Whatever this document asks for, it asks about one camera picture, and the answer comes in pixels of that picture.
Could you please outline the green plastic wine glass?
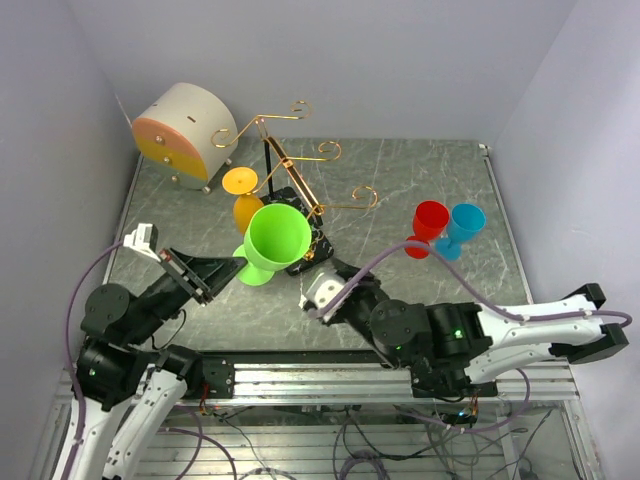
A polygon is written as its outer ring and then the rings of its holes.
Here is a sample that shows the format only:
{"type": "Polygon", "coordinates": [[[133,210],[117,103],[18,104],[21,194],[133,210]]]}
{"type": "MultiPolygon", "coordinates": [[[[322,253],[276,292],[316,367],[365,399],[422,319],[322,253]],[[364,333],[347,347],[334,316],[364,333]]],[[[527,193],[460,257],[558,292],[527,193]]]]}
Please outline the green plastic wine glass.
{"type": "Polygon", "coordinates": [[[252,217],[243,243],[233,253],[247,260],[236,278],[248,286],[268,283],[274,274],[299,261],[309,250],[311,226],[296,208],[269,204],[252,217]]]}

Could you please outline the red plastic wine glass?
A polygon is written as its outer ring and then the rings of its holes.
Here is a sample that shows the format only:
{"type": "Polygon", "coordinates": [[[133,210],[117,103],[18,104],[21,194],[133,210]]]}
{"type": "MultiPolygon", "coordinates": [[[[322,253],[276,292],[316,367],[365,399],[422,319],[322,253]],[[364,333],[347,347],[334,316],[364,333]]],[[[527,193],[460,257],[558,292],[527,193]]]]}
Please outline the red plastic wine glass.
{"type": "Polygon", "coordinates": [[[416,207],[412,222],[413,234],[407,241],[429,244],[440,236],[449,220],[450,213],[444,204],[434,200],[423,201],[416,207]]]}

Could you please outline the blue plastic wine glass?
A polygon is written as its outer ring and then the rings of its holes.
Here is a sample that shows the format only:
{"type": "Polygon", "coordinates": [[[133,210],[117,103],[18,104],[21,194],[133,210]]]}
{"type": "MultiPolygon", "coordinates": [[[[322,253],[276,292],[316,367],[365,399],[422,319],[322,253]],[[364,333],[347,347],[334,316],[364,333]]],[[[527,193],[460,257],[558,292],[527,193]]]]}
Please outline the blue plastic wine glass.
{"type": "Polygon", "coordinates": [[[462,254],[462,245],[471,241],[486,226],[484,211],[469,203],[460,203],[450,212],[446,235],[435,242],[435,250],[445,260],[456,261],[462,254]]]}

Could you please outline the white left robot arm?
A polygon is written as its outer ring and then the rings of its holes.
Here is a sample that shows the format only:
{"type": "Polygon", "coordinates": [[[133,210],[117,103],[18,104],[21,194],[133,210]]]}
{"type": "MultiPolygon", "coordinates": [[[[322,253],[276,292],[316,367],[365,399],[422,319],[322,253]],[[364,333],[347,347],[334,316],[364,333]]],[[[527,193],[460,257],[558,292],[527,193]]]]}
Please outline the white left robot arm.
{"type": "Polygon", "coordinates": [[[246,266],[242,257],[200,258],[165,249],[164,273],[140,295],[105,283],[87,298],[85,342],[67,368],[73,399],[56,479],[130,479],[159,427],[205,384],[201,353],[142,345],[190,300],[206,305],[246,266]]]}

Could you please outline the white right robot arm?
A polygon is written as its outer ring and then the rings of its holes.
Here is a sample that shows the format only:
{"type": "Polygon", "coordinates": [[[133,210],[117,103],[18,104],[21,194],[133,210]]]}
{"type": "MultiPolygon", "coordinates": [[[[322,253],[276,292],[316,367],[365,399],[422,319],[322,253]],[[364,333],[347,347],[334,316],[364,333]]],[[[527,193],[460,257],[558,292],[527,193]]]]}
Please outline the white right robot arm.
{"type": "Polygon", "coordinates": [[[416,397],[494,396],[496,378],[510,370],[556,358],[592,363],[629,344],[623,326],[605,320],[596,284],[542,304],[410,304],[387,295],[371,273],[342,295],[358,270],[334,266],[315,277],[302,306],[320,310],[326,326],[351,327],[382,366],[408,370],[416,397]]]}

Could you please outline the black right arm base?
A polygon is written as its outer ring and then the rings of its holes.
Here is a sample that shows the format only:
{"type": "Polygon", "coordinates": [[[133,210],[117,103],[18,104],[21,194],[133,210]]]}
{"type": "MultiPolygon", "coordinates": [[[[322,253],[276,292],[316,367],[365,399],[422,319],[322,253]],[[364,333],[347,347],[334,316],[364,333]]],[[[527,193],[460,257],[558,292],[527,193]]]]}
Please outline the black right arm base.
{"type": "Polygon", "coordinates": [[[422,362],[414,363],[408,370],[415,398],[454,402],[474,395],[489,398],[498,396],[495,381],[474,384],[462,369],[434,369],[422,362]]]}

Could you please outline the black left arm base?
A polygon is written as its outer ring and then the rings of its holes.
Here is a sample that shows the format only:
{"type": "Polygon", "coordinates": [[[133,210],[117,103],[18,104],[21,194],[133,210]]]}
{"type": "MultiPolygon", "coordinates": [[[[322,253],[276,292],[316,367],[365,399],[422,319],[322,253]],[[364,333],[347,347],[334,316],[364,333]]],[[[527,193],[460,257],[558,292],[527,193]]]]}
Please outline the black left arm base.
{"type": "Polygon", "coordinates": [[[230,399],[234,394],[235,369],[224,357],[179,346],[166,351],[164,367],[187,384],[183,398],[230,399]]]}

